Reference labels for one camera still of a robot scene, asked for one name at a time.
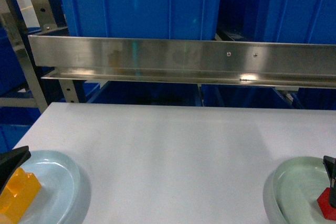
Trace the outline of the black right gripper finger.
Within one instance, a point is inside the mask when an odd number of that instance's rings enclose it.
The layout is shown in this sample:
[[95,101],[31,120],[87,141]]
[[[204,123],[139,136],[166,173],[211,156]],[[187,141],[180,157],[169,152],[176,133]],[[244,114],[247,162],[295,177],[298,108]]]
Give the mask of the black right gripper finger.
[[330,181],[329,205],[335,208],[335,158],[331,156],[324,156],[323,164]]

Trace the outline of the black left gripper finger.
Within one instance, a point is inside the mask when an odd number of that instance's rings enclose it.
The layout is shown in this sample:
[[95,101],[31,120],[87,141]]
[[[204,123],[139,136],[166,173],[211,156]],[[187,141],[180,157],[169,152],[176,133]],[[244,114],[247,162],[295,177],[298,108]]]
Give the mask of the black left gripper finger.
[[1,192],[4,190],[15,170],[29,160],[30,157],[29,146],[22,146],[1,153]]

